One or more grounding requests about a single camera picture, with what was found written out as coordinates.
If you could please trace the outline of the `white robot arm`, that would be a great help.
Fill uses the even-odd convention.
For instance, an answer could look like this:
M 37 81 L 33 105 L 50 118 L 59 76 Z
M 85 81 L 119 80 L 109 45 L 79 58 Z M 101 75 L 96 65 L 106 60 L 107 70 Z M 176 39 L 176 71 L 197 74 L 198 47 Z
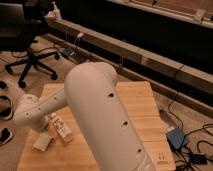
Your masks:
M 157 171 L 116 91 L 117 72 L 105 62 L 75 66 L 48 96 L 21 97 L 14 122 L 42 130 L 45 116 L 69 107 L 101 171 Z

